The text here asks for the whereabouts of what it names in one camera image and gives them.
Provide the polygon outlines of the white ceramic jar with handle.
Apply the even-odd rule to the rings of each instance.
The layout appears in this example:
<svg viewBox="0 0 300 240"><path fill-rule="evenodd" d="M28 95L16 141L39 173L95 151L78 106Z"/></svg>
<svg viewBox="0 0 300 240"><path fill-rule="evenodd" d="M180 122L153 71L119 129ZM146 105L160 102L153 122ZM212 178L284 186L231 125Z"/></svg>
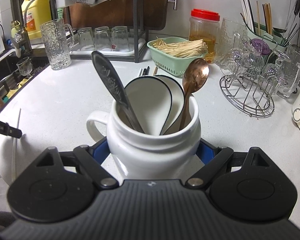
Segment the white ceramic jar with handle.
<svg viewBox="0 0 300 240"><path fill-rule="evenodd" d="M91 138L98 142L104 135L96 123L106 126L110 153L123 179L176 179L195 155L201 139L199 106L189 98L190 122L168 135L147 135L127 126L119 117L114 102L110 113L92 112L86 120Z"/></svg>

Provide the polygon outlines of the white ceramic soup spoon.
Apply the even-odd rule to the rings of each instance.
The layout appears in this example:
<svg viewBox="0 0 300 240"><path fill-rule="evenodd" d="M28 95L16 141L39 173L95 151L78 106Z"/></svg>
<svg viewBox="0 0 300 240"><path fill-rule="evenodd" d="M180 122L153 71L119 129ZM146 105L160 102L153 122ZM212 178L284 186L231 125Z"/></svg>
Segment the white ceramic soup spoon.
<svg viewBox="0 0 300 240"><path fill-rule="evenodd" d="M173 78L166 75L156 75L169 87L172 94L172 106L168 119L163 126L161 135L171 134L178 130L181 114L184 108L185 94L181 85Z"/></svg>
<svg viewBox="0 0 300 240"><path fill-rule="evenodd" d="M130 81L125 90L144 133L161 135L172 107L172 93L166 83L142 76Z"/></svg>

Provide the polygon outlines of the embossed stainless steel spoon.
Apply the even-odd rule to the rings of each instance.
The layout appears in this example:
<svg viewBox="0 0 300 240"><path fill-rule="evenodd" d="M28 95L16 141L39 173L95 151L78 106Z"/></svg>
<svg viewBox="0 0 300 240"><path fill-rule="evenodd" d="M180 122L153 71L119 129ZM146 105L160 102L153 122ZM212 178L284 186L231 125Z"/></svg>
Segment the embossed stainless steel spoon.
<svg viewBox="0 0 300 240"><path fill-rule="evenodd" d="M106 89L113 96L117 104L124 111L128 121L132 128L138 132L144 133L136 114L130 104L129 98L125 91L125 88L118 76L112 63L100 52L93 51L91 54L91 60L94 68L97 71L100 79L105 85Z"/></svg>

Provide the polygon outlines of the copper coloured small spoon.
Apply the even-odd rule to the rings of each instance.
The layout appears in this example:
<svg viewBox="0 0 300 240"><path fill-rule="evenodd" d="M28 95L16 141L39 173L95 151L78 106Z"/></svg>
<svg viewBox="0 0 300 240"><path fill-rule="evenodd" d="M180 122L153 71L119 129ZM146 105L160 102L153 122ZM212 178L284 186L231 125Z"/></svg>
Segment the copper coloured small spoon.
<svg viewBox="0 0 300 240"><path fill-rule="evenodd" d="M183 75L183 89L185 92L184 109L179 129L185 127L186 115L189 109L189 98L192 93L200 90L209 76L209 65L203 58L194 59Z"/></svg>

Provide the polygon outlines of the dark kitchen faucet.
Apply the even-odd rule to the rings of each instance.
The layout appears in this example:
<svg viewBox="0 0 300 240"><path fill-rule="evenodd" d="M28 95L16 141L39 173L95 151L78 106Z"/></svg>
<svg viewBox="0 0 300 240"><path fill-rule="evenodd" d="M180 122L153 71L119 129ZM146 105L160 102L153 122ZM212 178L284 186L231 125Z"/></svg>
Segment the dark kitchen faucet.
<svg viewBox="0 0 300 240"><path fill-rule="evenodd" d="M23 19L20 0L3 1L8 3L8 5L6 5L6 10L0 12L0 19L2 20L2 26L4 28L4 40L7 41L10 39L14 48L20 55L31 55L32 47L28 32L24 27L25 20ZM12 21L20 23L17 33L14 35L11 34Z"/></svg>

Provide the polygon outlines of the yellow cloth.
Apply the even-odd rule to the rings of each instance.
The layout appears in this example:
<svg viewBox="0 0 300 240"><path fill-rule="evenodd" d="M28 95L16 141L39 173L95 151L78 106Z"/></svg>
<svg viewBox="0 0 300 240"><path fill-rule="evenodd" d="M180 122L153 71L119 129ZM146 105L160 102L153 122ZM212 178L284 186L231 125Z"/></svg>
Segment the yellow cloth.
<svg viewBox="0 0 300 240"><path fill-rule="evenodd" d="M19 89L23 87L23 85L25 85L25 83L27 83L27 81L29 81L29 79L23 79L14 88L10 89L6 95L7 98L10 99Z"/></svg>

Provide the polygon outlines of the stemmed glass in sink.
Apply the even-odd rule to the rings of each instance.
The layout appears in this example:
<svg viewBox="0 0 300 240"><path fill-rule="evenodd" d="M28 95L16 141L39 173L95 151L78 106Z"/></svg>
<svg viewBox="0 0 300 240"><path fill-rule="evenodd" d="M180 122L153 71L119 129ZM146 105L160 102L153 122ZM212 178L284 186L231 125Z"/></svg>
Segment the stemmed glass in sink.
<svg viewBox="0 0 300 240"><path fill-rule="evenodd" d="M29 57L25 57L18 61L17 67L22 76L29 76L33 71L33 65Z"/></svg>

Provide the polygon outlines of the green plastic basket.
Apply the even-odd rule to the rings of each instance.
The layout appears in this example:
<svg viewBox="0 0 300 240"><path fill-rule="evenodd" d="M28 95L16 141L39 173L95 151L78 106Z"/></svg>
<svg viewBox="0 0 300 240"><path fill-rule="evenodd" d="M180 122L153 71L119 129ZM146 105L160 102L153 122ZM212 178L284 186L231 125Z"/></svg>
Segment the green plastic basket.
<svg viewBox="0 0 300 240"><path fill-rule="evenodd" d="M155 65L173 76L182 76L189 64L208 53L203 39L189 41L181 37L156 38L147 43Z"/></svg>

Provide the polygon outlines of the wooden chopstick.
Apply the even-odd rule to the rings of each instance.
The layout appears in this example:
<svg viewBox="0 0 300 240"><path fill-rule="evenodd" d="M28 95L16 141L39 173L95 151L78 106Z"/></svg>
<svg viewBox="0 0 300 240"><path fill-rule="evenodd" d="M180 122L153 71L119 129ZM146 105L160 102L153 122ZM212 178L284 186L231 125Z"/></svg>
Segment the wooden chopstick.
<svg viewBox="0 0 300 240"><path fill-rule="evenodd" d="M158 67L156 66L154 71L153 71L153 76L155 76L157 74L157 71L158 71Z"/></svg>

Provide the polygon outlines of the textured glass pitcher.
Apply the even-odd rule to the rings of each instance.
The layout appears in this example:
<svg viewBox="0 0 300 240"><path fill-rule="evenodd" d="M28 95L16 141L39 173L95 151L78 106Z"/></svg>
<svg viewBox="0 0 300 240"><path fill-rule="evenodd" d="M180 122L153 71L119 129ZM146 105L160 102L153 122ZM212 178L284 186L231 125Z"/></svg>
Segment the textured glass pitcher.
<svg viewBox="0 0 300 240"><path fill-rule="evenodd" d="M237 23L225 17L223 18L215 47L215 64L221 70L226 70L226 57L230 53L230 50L240 46L241 39L246 34L247 28L245 24Z"/></svg>

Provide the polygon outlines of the bundle of dried noodles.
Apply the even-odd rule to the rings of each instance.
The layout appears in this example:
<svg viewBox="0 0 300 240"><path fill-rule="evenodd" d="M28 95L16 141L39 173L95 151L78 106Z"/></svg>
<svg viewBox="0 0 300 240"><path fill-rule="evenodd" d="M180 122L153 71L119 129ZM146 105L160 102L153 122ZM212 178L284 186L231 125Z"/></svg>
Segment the bundle of dried noodles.
<svg viewBox="0 0 300 240"><path fill-rule="evenodd" d="M202 56L208 53L207 45L203 39L166 43L163 39L157 38L152 46L165 54L178 58Z"/></svg>

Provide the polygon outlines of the tall textured glass mug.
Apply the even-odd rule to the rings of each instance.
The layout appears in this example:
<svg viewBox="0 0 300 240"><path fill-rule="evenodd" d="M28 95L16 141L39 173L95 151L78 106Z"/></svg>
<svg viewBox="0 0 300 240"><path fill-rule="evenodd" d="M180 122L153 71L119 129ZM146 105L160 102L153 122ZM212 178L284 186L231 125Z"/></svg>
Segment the tall textured glass mug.
<svg viewBox="0 0 300 240"><path fill-rule="evenodd" d="M74 45L71 25L59 18L42 24L40 31L51 68L60 70L70 66L70 50Z"/></svg>

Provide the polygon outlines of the small upturned drinking glass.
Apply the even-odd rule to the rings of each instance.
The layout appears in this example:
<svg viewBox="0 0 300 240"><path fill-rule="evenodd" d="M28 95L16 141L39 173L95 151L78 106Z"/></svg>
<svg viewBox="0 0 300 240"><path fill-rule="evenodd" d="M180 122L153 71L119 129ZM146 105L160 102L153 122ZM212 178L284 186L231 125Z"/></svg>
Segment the small upturned drinking glass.
<svg viewBox="0 0 300 240"><path fill-rule="evenodd" d="M81 51L95 50L92 27L80 28L78 30L79 49Z"/></svg>

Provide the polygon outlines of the purple lid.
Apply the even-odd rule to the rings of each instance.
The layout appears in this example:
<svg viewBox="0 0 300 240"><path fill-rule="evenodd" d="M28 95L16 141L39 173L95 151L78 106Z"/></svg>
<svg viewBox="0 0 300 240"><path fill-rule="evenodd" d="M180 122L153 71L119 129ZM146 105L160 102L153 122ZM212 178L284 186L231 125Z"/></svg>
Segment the purple lid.
<svg viewBox="0 0 300 240"><path fill-rule="evenodd" d="M253 46L257 55L270 55L272 52L268 44L259 38L252 38L250 44Z"/></svg>

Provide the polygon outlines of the textured glass mug right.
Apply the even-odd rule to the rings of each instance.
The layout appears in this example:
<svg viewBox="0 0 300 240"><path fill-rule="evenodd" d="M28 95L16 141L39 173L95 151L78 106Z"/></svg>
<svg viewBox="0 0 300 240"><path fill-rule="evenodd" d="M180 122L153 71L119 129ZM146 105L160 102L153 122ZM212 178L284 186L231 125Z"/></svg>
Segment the textured glass mug right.
<svg viewBox="0 0 300 240"><path fill-rule="evenodd" d="M290 58L290 62L283 64L284 77L277 91L277 95L284 99L291 96L300 82L300 51L295 46L289 45L286 55Z"/></svg>

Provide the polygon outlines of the red lidded plastic jar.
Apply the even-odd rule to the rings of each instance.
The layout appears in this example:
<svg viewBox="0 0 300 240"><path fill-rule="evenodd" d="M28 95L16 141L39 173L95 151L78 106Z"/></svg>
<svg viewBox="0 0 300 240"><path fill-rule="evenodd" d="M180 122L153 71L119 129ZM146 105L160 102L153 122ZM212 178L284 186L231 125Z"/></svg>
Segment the red lidded plastic jar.
<svg viewBox="0 0 300 240"><path fill-rule="evenodd" d="M220 18L219 13L214 11L196 8L191 10L189 19L189 40L203 39L207 45L207 54L205 56L207 63L213 63L215 59L215 45L220 26Z"/></svg>

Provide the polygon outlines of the green utensil holder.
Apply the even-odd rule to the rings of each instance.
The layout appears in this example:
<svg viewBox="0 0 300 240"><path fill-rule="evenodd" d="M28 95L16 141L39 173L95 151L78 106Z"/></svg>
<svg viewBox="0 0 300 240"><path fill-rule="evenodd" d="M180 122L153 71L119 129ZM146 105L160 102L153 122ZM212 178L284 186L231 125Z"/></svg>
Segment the green utensil holder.
<svg viewBox="0 0 300 240"><path fill-rule="evenodd" d="M273 27L273 16L271 5L269 3L262 4L260 12L257 4L256 17L250 0L240 0L243 13L241 14L243 22L247 28L248 37L257 42L263 42L262 54L269 55L273 50L285 52L288 44L284 45L285 39L282 34Z"/></svg>

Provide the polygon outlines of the green dish soap bottle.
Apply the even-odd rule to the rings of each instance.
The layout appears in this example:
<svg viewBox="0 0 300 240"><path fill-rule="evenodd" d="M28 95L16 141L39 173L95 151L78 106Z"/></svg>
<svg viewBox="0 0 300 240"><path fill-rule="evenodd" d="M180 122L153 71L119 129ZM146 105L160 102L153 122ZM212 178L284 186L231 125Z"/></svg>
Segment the green dish soap bottle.
<svg viewBox="0 0 300 240"><path fill-rule="evenodd" d="M57 18L61 19L63 18L64 8L58 8L57 9Z"/></svg>

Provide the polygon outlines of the wooden cutting board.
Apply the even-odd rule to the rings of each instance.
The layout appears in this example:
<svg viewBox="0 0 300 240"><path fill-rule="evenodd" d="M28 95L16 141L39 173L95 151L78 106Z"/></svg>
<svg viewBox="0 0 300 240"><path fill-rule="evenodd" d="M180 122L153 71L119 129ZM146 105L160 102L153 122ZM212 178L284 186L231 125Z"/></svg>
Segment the wooden cutting board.
<svg viewBox="0 0 300 240"><path fill-rule="evenodd" d="M138 10L143 10L144 28L162 30L167 19L168 0L138 0ZM71 26L114 27L133 26L133 0L108 0L93 7L76 3L70 6Z"/></svg>

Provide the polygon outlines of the black dish rack frame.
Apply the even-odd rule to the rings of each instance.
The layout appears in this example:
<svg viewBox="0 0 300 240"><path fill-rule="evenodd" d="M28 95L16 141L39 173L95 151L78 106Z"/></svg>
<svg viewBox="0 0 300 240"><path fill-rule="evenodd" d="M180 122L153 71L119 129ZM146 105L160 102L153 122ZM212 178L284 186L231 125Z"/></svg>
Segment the black dish rack frame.
<svg viewBox="0 0 300 240"><path fill-rule="evenodd" d="M94 7L76 3L64 9L64 22L72 26L74 30L81 27L114 27L124 25L129 28L129 34L133 36L133 53L129 61L139 63L144 46L138 49L138 39L144 36L148 38L148 30L145 28L146 2L148 0L108 0Z"/></svg>

